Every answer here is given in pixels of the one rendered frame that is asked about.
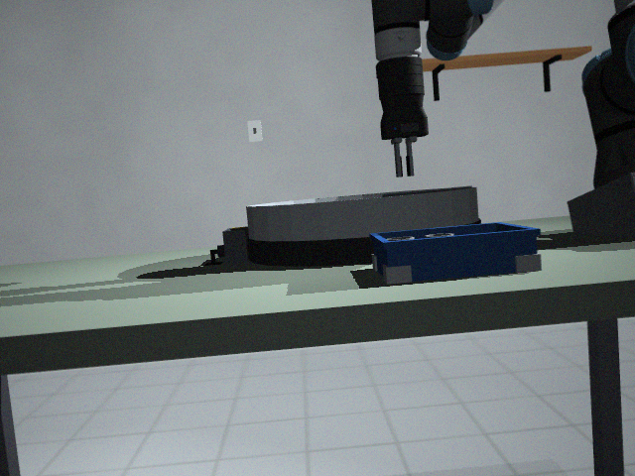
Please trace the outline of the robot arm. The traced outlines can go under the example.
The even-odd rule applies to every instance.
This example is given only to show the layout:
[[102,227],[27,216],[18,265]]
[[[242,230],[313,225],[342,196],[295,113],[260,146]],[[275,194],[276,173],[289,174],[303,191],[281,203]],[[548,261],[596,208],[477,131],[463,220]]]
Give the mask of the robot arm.
[[[420,29],[420,21],[429,21],[430,54],[454,60],[504,0],[371,1],[374,35],[393,28]],[[597,149],[594,188],[635,173],[635,0],[614,0],[614,6],[616,13],[607,24],[611,48],[591,59],[581,76]]]

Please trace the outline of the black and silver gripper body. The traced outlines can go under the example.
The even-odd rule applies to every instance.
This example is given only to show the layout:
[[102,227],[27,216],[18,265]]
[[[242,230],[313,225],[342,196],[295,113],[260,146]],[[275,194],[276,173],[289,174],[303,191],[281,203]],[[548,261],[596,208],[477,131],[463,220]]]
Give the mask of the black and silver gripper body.
[[420,30],[395,28],[374,35],[376,77],[383,115],[381,139],[429,134],[423,108],[424,77]]

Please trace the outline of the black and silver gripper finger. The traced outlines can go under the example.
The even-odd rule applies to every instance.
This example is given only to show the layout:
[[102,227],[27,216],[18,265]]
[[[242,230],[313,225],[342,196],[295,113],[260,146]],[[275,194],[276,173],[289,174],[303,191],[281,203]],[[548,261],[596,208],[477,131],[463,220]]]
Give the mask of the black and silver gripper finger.
[[407,177],[411,177],[414,175],[414,165],[413,165],[413,151],[412,151],[412,143],[417,142],[417,136],[409,137],[405,139],[406,148],[407,148]]
[[400,146],[399,146],[399,143],[401,142],[402,142],[402,137],[394,138],[391,140],[391,145],[394,145],[396,178],[400,178],[403,176],[402,157],[400,157]]

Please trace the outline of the blue crate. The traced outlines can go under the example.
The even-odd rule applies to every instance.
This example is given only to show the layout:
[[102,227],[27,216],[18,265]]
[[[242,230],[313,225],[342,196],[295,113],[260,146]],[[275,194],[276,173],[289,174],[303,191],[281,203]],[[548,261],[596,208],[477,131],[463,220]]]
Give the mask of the blue crate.
[[[454,236],[426,238],[452,233]],[[372,265],[389,284],[542,271],[541,229],[503,223],[370,233]],[[381,237],[382,236],[382,237]],[[414,237],[388,241],[388,238]]]

